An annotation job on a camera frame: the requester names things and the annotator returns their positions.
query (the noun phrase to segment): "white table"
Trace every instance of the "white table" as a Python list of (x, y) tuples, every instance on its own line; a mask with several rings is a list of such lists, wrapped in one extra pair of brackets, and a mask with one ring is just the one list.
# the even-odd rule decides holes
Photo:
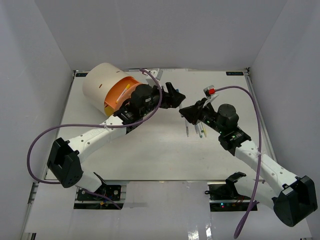
[[(140, 72), (129, 74), (146, 82)], [(74, 79), (62, 124), (100, 124), (106, 119), (84, 97), (83, 81), (84, 77)], [(205, 97), (203, 89), (210, 85), (248, 89), (245, 76), (227, 76), (225, 71), (164, 69), (161, 83), (165, 85), (166, 82), (172, 82), (186, 95), (184, 107)], [(239, 89), (224, 90), (219, 92), (213, 107), (217, 110), (224, 103), (234, 105), (240, 117), (239, 126), (258, 145), (257, 119), (249, 96)], [(159, 109), (130, 134), (94, 152), (83, 165), (105, 180), (224, 180), (237, 171), (254, 178), (255, 171), (220, 146), (219, 134), (209, 127), (206, 129), (208, 137), (200, 139), (189, 125), (190, 136), (187, 137), (185, 121), (178, 109)], [(87, 130), (84, 127), (62, 128), (58, 136), (67, 140)], [(262, 151), (267, 152), (265, 141)], [(55, 179), (55, 176), (48, 171), (46, 178)]]

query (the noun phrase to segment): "cylindrical container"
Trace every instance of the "cylindrical container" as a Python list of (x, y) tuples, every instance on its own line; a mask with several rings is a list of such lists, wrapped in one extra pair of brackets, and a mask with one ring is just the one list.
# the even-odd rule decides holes
[(85, 77), (82, 91), (88, 101), (110, 117), (141, 82), (110, 63), (101, 63)]

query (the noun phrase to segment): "purple cable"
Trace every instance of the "purple cable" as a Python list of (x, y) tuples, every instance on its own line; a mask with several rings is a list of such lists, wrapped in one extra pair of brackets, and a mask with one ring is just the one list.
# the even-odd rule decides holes
[[(142, 123), (144, 123), (145, 121), (149, 120), (155, 113), (156, 111), (160, 108), (160, 105), (161, 105), (161, 102), (162, 102), (162, 88), (160, 86), (160, 84), (158, 83), (158, 80), (152, 76), (151, 73), (149, 73), (147, 70), (143, 69), (143, 68), (140, 68), (140, 71), (143, 72), (143, 73), (146, 73), (148, 74), (152, 80), (155, 82), (155, 84), (157, 85), (158, 89), (159, 89), (159, 102), (158, 104), (156, 105), (155, 109), (152, 111), (152, 113), (150, 113), (149, 116), (147, 116), (145, 119), (142, 119), (140, 121), (137, 121), (137, 122), (134, 122), (134, 123), (131, 123), (131, 124), (127, 124), (127, 125), (107, 125), (106, 127), (107, 128), (114, 128), (114, 129), (117, 129), (117, 128), (126, 128), (126, 127), (133, 127), (133, 126), (138, 126)], [(53, 127), (50, 127), (48, 128), (47, 130), (43, 131), (42, 133), (40, 133), (34, 140), (33, 142), (31, 143), (30, 147), (29, 147), (29, 150), (28, 150), (28, 153), (27, 153), (27, 156), (26, 156), (26, 167), (28, 169), (28, 172), (30, 174), (30, 176), (36, 180), (37, 182), (39, 183), (43, 183), (43, 184), (60, 184), (60, 182), (58, 181), (46, 181), (46, 180), (41, 180), (39, 179), (38, 177), (36, 177), (34, 175), (34, 173), (32, 172), (31, 170), (31, 166), (30, 166), (30, 158), (31, 158), (31, 151), (32, 149), (34, 148), (36, 142), (43, 136), (45, 135), (46, 133), (52, 131), (52, 130), (55, 130), (55, 129), (60, 129), (60, 128), (65, 128), (65, 127), (89, 127), (89, 128), (104, 128), (105, 125), (100, 125), (100, 124), (78, 124), (78, 123), (72, 123), (72, 124), (61, 124), (61, 125), (57, 125), (57, 126), (53, 126)], [(94, 192), (90, 192), (86, 189), (84, 189), (84, 191), (86, 191), (87, 193), (89, 194), (93, 194), (93, 195), (96, 195), (96, 196), (99, 196), (99, 197), (102, 197), (102, 198), (105, 198), (107, 199), (108, 201), (112, 202), (118, 209), (121, 209), (115, 202), (113, 202), (110, 198), (106, 197), (106, 196), (103, 196), (103, 195), (97, 195), (96, 193), (94, 194)]]
[[(248, 90), (246, 90), (245, 88), (240, 87), (240, 86), (225, 86), (225, 87), (222, 87), (222, 88), (218, 88), (215, 91), (219, 92), (219, 91), (222, 91), (222, 90), (225, 90), (225, 89), (240, 89), (240, 90), (243, 90), (251, 98), (251, 101), (252, 101), (253, 107), (254, 107), (254, 111), (255, 111), (255, 114), (256, 114), (256, 120), (258, 122), (258, 137), (259, 137), (258, 152), (261, 153), (262, 137), (261, 137), (260, 114), (259, 114), (258, 106), (257, 106), (257, 103), (256, 103), (254, 97), (251, 95), (251, 93)], [(247, 218), (249, 216), (250, 211), (257, 204), (257, 202), (255, 201), (255, 196), (256, 196), (258, 183), (259, 183), (260, 168), (261, 168), (261, 154), (259, 154), (259, 156), (258, 156), (258, 166), (257, 166), (257, 169), (256, 169), (255, 183), (254, 183), (254, 187), (253, 187), (250, 203), (249, 203), (249, 206), (248, 206), (244, 216), (241, 218), (238, 226), (235, 229), (235, 232), (234, 232), (234, 235), (233, 235), (234, 239), (237, 239), (239, 237), (239, 235), (240, 235), (240, 233), (241, 233), (241, 231), (242, 231), (242, 229), (243, 229), (243, 227), (244, 227), (244, 225), (246, 223), (246, 220), (247, 220)]]

